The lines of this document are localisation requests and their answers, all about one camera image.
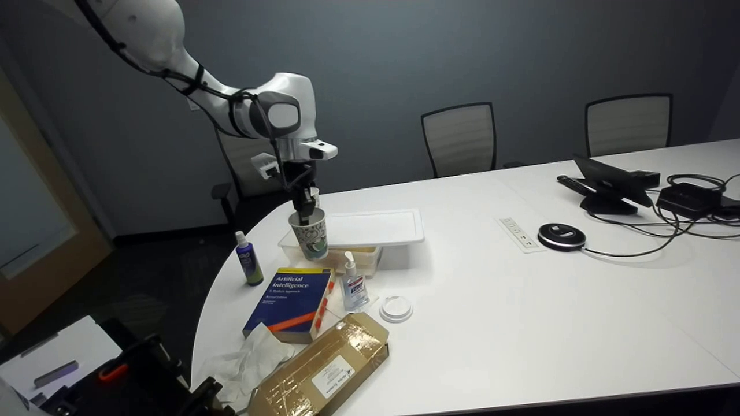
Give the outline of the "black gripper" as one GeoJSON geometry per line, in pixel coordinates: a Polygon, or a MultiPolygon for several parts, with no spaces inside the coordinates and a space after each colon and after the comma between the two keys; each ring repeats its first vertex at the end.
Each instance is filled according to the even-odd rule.
{"type": "Polygon", "coordinates": [[[305,140],[283,150],[284,184],[293,198],[301,223],[308,223],[314,213],[317,163],[337,157],[337,147],[329,140],[305,140]]]}

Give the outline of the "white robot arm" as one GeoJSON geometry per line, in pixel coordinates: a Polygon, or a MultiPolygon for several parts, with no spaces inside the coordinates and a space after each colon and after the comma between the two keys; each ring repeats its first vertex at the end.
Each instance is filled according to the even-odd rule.
{"type": "Polygon", "coordinates": [[[276,72],[257,87],[222,82],[188,50],[178,0],[46,2],[92,30],[131,68],[178,90],[218,132],[269,140],[299,222],[311,222],[317,213],[317,163],[334,160],[337,147],[317,134],[317,100],[308,76],[276,72]]]}

